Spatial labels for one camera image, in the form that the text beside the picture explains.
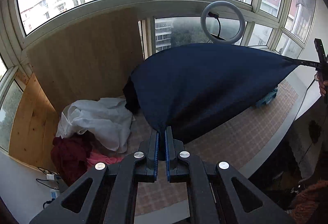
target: triangular cutout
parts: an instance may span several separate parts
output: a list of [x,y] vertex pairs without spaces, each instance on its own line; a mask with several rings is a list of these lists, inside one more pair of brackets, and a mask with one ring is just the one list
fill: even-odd
[[236,177],[231,179],[232,184],[237,192],[239,200],[246,213],[249,213],[256,208],[263,205],[262,201],[258,199],[246,186],[244,186]]
[[87,178],[68,197],[65,198],[65,200],[62,202],[62,207],[71,210],[74,213],[79,213],[89,192],[91,184],[92,178]]

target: black cloth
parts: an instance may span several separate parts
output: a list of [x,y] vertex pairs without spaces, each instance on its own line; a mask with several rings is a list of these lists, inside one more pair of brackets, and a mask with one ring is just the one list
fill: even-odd
[[267,95],[297,65],[250,47],[190,44],[158,52],[135,68],[126,108],[139,105],[148,123],[188,143]]

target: maroon cloth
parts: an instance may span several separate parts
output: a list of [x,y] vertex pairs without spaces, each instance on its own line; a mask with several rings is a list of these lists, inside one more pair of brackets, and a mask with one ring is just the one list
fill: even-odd
[[52,144],[51,160],[64,182],[71,186],[87,171],[87,158],[92,146],[84,136],[71,138],[55,137]]

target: wooden plank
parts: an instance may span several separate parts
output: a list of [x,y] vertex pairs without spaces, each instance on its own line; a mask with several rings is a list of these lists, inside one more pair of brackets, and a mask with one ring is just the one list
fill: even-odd
[[40,84],[33,74],[19,102],[11,129],[9,155],[24,163],[27,163],[25,160],[28,158],[26,149],[28,131],[40,90]]
[[50,152],[53,148],[52,141],[56,136],[58,122],[59,122],[59,116],[56,113],[54,107],[49,103],[46,127],[44,130],[44,139],[43,139],[42,167],[54,172],[56,172],[57,169],[51,160]]
[[32,113],[28,140],[25,144],[25,163],[41,167],[43,159],[43,137],[47,120],[49,101],[41,89]]
[[120,96],[143,61],[136,11],[93,16],[45,35],[27,56],[58,114],[76,100]]

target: pink cloth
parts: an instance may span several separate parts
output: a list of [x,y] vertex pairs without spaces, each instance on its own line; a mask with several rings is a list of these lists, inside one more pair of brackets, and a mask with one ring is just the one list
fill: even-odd
[[114,163],[117,163],[117,162],[121,162],[122,161],[122,157],[107,157],[105,155],[102,155],[100,153],[98,153],[97,151],[95,150],[92,150],[90,152],[90,157],[87,158],[87,167],[88,167],[88,170],[90,168],[92,168],[95,164],[99,163],[99,162],[103,162],[105,164],[114,164]]

